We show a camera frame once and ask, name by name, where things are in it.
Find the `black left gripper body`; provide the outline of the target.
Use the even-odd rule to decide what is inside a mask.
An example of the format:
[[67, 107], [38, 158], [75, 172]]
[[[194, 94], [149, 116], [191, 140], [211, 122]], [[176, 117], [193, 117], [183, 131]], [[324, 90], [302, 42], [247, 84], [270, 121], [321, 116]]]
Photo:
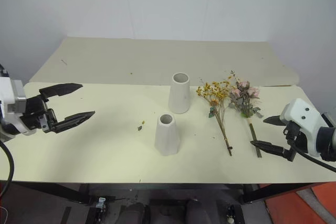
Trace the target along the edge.
[[45, 133], [54, 131], [58, 121], [53, 109], [48, 108], [48, 101], [42, 94], [26, 100], [26, 109], [20, 119], [30, 130], [42, 129]]

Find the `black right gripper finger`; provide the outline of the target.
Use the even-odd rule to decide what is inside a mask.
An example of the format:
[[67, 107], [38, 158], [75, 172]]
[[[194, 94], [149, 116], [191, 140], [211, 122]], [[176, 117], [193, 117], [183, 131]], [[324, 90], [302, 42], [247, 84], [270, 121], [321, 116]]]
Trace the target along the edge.
[[253, 140], [250, 142], [254, 147], [259, 148], [266, 153], [283, 157], [284, 148], [281, 146], [273, 145], [270, 142]]
[[280, 119], [279, 115], [270, 116], [263, 120], [264, 123], [275, 125], [275, 126], [286, 126], [286, 124]]

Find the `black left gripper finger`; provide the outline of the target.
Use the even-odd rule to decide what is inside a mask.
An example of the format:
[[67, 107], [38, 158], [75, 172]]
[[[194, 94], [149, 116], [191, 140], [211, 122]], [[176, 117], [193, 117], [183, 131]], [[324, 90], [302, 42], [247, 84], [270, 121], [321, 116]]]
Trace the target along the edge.
[[75, 92], [76, 90], [82, 88], [82, 84], [78, 83], [61, 83], [39, 90], [40, 95], [42, 96], [45, 102], [48, 101], [48, 98], [54, 96], [63, 96]]
[[50, 130], [55, 133], [60, 133], [69, 130], [90, 119], [94, 114], [95, 111], [90, 111], [68, 116], [61, 122], [53, 123], [50, 127]]

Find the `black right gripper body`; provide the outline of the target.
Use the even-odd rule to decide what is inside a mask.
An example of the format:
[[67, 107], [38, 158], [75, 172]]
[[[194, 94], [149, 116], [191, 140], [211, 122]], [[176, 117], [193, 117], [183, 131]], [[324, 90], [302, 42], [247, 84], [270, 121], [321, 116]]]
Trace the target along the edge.
[[284, 157], [290, 162], [294, 160], [297, 153], [303, 157], [308, 153], [307, 138], [300, 129], [298, 124], [290, 121], [283, 130], [287, 144], [290, 146], [289, 150], [284, 150]]

